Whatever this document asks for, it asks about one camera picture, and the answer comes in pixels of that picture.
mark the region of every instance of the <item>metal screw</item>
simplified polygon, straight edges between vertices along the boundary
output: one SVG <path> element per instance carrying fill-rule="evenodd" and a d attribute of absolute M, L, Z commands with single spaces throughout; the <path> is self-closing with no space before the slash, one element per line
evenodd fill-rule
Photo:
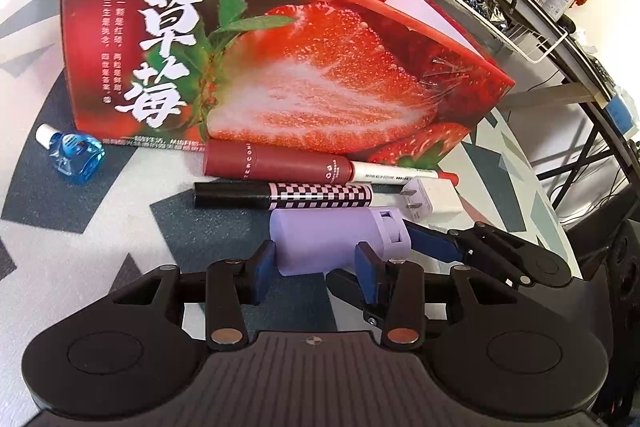
<path fill-rule="evenodd" d="M 420 338 L 417 331 L 409 328 L 396 328 L 386 334 L 386 337 L 395 344 L 413 344 Z"/>
<path fill-rule="evenodd" d="M 235 328 L 222 328 L 211 333 L 211 340 L 216 344 L 237 344 L 242 337 L 242 331 Z"/>

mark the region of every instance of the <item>white charger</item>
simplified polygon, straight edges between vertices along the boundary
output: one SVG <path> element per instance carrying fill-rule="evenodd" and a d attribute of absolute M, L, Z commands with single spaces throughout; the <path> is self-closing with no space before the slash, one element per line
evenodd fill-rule
<path fill-rule="evenodd" d="M 413 178 L 400 194 L 414 221 L 428 216 L 444 221 L 465 211 L 453 184 L 444 178 Z"/>

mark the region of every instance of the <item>halved strawberry image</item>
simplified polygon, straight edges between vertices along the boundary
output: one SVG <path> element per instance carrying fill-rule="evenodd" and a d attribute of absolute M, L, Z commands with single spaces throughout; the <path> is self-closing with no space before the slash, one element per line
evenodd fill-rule
<path fill-rule="evenodd" d="M 370 155 L 368 161 L 418 169 L 432 168 L 468 133 L 468 128 L 459 123 L 435 123 L 384 146 Z"/>
<path fill-rule="evenodd" d="M 295 22 L 247 32 L 230 46 L 207 117 L 211 137 L 348 153 L 433 120 L 429 90 L 356 12 L 318 2 L 266 15 Z"/>

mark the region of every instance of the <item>maroon cylinder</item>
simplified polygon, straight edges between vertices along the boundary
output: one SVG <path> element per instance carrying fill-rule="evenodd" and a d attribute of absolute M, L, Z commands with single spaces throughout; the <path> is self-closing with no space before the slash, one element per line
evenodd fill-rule
<path fill-rule="evenodd" d="M 204 175 L 233 180 L 342 185 L 351 181 L 353 164 L 335 154 L 209 140 L 204 155 Z"/>

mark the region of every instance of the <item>white bottle cap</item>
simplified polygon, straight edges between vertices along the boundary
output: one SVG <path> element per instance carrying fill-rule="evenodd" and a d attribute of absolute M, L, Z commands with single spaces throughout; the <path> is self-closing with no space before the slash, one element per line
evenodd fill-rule
<path fill-rule="evenodd" d="M 59 133 L 54 127 L 47 125 L 46 123 L 36 129 L 36 141 L 42 145 L 45 149 L 49 148 L 51 144 L 51 138 L 54 134 Z"/>

